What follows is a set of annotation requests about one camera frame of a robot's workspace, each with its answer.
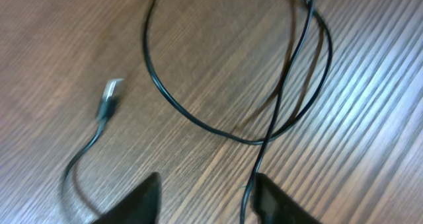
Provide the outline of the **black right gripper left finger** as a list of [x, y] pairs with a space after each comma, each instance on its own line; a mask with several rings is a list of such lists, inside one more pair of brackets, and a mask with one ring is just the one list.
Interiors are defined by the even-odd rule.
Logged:
[[151, 173], [93, 224], [156, 224], [161, 208], [161, 177]]

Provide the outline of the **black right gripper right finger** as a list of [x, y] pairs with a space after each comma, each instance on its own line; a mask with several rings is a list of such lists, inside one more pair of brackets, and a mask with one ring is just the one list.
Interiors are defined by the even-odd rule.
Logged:
[[319, 224], [265, 174], [255, 175], [252, 209], [265, 224]]

